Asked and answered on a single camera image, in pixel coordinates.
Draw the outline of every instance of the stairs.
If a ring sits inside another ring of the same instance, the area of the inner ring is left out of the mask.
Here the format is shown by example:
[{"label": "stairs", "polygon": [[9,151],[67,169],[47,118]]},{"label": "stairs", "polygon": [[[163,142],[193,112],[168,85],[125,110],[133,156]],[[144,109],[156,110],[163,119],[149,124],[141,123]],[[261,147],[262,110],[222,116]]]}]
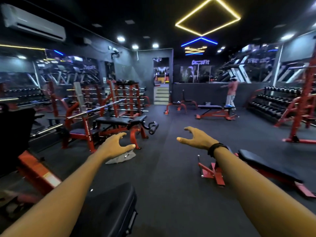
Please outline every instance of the stairs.
[{"label": "stairs", "polygon": [[169,104],[169,86],[154,88],[154,104],[168,105]]}]

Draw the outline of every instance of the hand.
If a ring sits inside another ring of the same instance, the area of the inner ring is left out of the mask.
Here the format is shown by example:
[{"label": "hand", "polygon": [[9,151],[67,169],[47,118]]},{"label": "hand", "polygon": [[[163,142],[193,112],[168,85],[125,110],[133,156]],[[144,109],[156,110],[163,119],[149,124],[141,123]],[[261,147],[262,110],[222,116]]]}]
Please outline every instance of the hand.
[{"label": "hand", "polygon": [[195,148],[208,150],[212,145],[219,143],[217,140],[213,139],[207,135],[204,131],[191,126],[184,128],[186,131],[190,131],[193,134],[193,139],[185,139],[178,137],[177,141],[182,144],[186,144]]},{"label": "hand", "polygon": [[125,136],[125,132],[118,133],[116,135],[112,135],[102,145],[99,146],[97,151],[93,154],[93,156],[104,160],[110,160],[114,159],[115,157],[118,157],[119,155],[122,155],[126,152],[129,152],[133,150],[136,146],[128,145],[128,146],[120,146],[119,140]]}]

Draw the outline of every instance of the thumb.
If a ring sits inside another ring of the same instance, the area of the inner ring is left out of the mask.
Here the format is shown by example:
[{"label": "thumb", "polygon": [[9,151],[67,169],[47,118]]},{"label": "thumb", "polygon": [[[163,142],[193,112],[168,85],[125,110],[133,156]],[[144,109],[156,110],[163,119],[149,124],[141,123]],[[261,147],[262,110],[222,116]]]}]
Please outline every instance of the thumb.
[{"label": "thumb", "polygon": [[123,148],[124,148],[125,153],[126,153],[126,152],[129,152],[129,151],[135,149],[135,147],[136,147],[136,145],[132,144],[132,145],[125,146]]},{"label": "thumb", "polygon": [[186,145],[190,145],[190,142],[191,142],[191,140],[181,138],[181,137],[177,137],[177,141],[179,141],[181,144],[186,144]]}]

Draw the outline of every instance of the pink shirt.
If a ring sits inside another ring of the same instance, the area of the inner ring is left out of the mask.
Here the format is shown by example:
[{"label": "pink shirt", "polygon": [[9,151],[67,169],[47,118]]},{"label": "pink shirt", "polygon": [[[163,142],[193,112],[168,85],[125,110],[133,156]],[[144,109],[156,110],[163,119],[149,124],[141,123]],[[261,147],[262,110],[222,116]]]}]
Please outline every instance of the pink shirt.
[{"label": "pink shirt", "polygon": [[238,81],[233,81],[229,83],[227,95],[236,95],[237,87],[238,87]]}]

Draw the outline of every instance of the crossfit sign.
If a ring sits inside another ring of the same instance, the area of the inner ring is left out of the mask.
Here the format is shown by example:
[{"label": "crossfit sign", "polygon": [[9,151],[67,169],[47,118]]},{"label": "crossfit sign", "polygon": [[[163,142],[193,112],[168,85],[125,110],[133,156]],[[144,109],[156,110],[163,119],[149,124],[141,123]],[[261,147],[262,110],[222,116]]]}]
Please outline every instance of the crossfit sign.
[{"label": "crossfit sign", "polygon": [[209,65],[210,64],[210,60],[202,60],[202,61],[192,61],[192,65]]}]

